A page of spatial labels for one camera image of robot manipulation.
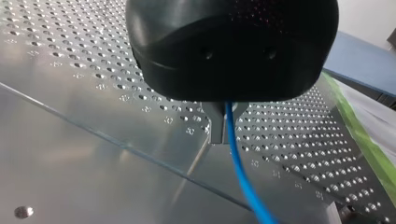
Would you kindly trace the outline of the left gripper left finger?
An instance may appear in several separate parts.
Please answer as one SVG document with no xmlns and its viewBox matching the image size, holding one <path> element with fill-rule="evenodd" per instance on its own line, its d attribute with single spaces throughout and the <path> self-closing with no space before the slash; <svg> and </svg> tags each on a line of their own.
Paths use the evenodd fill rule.
<svg viewBox="0 0 396 224">
<path fill-rule="evenodd" d="M 225 144 L 225 104 L 223 102 L 202 102 L 202 109 L 209 118 L 209 143 Z"/>
</svg>

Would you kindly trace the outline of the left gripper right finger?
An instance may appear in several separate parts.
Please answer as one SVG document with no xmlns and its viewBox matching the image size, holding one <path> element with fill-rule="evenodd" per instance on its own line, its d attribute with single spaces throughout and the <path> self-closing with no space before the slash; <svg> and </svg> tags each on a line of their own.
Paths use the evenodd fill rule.
<svg viewBox="0 0 396 224">
<path fill-rule="evenodd" d="M 248 102 L 235 102 L 233 103 L 233 123 L 236 123 L 240 116 L 248 109 Z"/>
</svg>

